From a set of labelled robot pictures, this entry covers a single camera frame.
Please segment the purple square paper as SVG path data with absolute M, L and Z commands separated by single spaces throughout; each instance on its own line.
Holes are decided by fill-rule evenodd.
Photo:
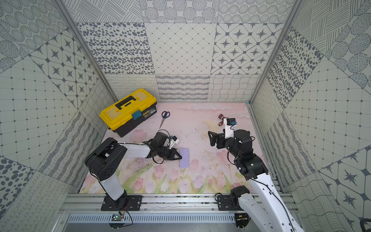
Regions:
M 180 148 L 180 155 L 182 159 L 180 160 L 180 168 L 189 168 L 190 167 L 190 159 L 189 159 L 189 149 L 188 148 Z

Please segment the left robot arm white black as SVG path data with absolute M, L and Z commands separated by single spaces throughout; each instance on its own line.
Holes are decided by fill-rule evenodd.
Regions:
M 119 142 L 113 137 L 104 140 L 86 159 L 85 165 L 90 174 L 98 180 L 105 191 L 101 211 L 139 211 L 142 195 L 129 196 L 122 187 L 116 171 L 123 159 L 141 158 L 181 160 L 182 156 L 174 148 L 177 137 L 158 131 L 154 138 L 141 144 Z

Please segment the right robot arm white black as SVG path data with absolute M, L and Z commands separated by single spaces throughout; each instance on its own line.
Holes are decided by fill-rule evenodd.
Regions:
M 210 144 L 225 148 L 234 157 L 234 165 L 262 202 L 259 206 L 246 186 L 231 190 L 234 207 L 242 209 L 262 232 L 302 232 L 282 198 L 274 187 L 269 171 L 262 159 L 253 152 L 254 137 L 246 130 L 225 129 L 223 133 L 208 132 Z

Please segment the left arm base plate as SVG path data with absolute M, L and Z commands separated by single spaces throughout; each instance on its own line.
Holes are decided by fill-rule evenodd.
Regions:
M 123 195 L 114 201 L 106 195 L 101 206 L 101 211 L 139 211 L 142 199 L 142 195 Z

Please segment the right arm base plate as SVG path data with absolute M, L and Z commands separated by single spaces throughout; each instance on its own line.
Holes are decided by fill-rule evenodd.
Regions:
M 251 209 L 258 206 L 252 194 L 242 195 L 217 195 L 215 196 L 219 211 L 244 211 L 249 213 Z

